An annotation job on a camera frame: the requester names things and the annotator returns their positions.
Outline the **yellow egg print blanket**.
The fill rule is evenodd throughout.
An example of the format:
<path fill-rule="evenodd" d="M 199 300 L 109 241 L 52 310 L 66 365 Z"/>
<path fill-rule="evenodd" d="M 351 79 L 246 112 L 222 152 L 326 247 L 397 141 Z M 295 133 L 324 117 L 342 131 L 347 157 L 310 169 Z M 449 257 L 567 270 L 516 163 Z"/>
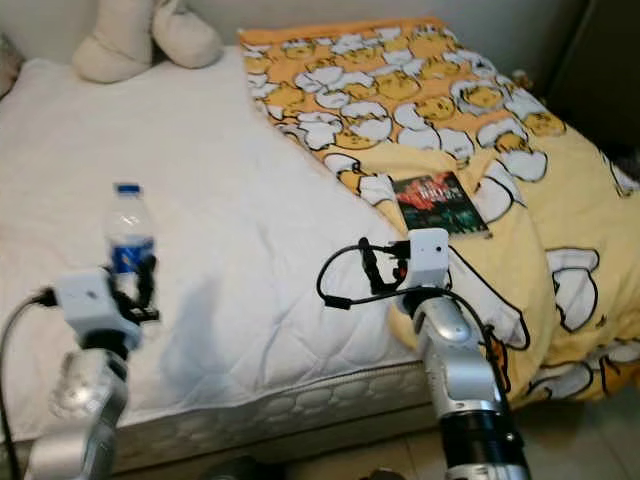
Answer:
<path fill-rule="evenodd" d="M 517 403 L 640 388 L 640 182 L 433 17 L 239 35 L 253 101 L 394 228 L 445 178 L 448 287 Z"/>

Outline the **clear bottle blue label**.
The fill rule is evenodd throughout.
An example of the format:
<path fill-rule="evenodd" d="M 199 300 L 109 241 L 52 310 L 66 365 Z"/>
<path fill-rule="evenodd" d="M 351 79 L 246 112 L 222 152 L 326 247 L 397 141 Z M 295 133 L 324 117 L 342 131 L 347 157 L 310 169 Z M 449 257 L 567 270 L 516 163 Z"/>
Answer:
<path fill-rule="evenodd" d="M 114 195 L 104 228 L 111 271 L 137 274 L 142 262 L 154 256 L 154 220 L 140 184 L 115 183 Z"/>

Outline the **grey quilted mattress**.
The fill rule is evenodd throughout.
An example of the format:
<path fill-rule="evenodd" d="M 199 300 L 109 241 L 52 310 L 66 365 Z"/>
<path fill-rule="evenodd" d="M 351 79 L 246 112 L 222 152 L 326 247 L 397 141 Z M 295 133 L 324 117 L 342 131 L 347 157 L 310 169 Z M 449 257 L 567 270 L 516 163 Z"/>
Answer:
<path fill-rule="evenodd" d="M 301 460 L 434 428 L 424 370 L 374 367 L 255 399 L 124 426 L 114 474 L 206 456 L 248 454 L 266 462 Z"/>

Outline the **green red cover book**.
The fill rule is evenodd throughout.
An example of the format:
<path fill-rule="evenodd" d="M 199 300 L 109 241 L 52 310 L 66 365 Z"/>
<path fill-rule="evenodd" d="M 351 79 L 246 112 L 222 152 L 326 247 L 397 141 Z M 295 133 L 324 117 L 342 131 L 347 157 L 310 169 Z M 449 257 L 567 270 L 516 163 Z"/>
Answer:
<path fill-rule="evenodd" d="M 408 230 L 440 228 L 451 237 L 492 237 L 453 172 L 393 180 L 392 186 Z"/>

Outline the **white quilted mattress pad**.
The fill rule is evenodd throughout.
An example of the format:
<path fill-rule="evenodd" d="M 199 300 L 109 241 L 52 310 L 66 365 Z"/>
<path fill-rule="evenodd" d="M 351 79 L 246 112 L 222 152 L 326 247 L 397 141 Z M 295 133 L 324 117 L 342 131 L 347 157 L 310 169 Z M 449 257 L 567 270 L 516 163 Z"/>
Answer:
<path fill-rule="evenodd" d="M 138 184 L 154 219 L 160 319 L 129 361 L 125 424 L 412 360 L 385 303 L 317 296 L 340 247 L 398 234 L 266 123 L 237 51 L 115 84 L 29 59 L 0 106 L 0 320 L 108 261 L 115 184 Z"/>

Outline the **beige plush toy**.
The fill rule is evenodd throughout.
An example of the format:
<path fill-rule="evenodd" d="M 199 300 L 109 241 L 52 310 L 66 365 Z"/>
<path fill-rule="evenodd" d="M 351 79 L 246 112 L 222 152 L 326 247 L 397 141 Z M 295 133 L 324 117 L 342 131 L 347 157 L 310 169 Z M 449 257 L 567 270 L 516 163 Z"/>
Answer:
<path fill-rule="evenodd" d="M 178 67 L 201 69 L 223 49 L 219 33 L 186 0 L 96 0 L 95 23 L 72 65 L 86 81 L 111 84 L 146 72 L 155 52 Z"/>

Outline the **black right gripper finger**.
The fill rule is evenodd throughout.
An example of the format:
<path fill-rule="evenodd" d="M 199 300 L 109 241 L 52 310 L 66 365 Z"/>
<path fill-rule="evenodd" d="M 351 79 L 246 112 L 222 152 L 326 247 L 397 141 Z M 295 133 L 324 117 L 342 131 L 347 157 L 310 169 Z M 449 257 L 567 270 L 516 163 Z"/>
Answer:
<path fill-rule="evenodd" d="M 381 278 L 378 256 L 376 256 L 376 252 L 380 250 L 380 247 L 371 244 L 369 238 L 362 237 L 357 243 L 357 248 L 361 255 L 362 269 L 364 269 L 366 278 L 369 279 L 370 292 L 372 294 L 383 293 L 385 291 L 385 282 Z"/>

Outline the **dark cabinet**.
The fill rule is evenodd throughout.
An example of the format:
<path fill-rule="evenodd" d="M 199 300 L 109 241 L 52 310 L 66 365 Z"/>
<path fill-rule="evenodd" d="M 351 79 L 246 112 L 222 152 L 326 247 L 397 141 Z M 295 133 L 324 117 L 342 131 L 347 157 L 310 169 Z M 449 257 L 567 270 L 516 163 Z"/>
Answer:
<path fill-rule="evenodd" d="M 550 109 L 608 154 L 640 150 L 640 0 L 582 0 Z"/>

